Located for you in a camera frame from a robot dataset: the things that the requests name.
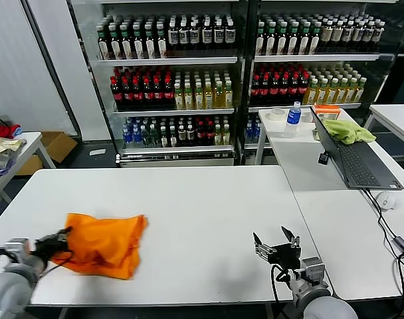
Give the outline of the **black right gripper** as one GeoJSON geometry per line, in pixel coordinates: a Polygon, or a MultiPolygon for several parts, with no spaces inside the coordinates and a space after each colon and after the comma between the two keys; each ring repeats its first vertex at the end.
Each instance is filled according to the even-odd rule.
{"type": "Polygon", "coordinates": [[[271,265],[300,266],[300,237],[295,236],[291,230],[281,226],[282,232],[289,243],[274,246],[264,244],[256,233],[253,233],[255,253],[259,257],[267,257],[271,265]]]}

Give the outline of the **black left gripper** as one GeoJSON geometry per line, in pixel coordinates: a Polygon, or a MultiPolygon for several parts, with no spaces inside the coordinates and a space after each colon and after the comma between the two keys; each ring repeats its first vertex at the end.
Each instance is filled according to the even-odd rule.
{"type": "Polygon", "coordinates": [[[33,255],[48,263],[56,254],[69,252],[68,239],[72,227],[61,229],[56,234],[47,235],[35,241],[33,255]]]}

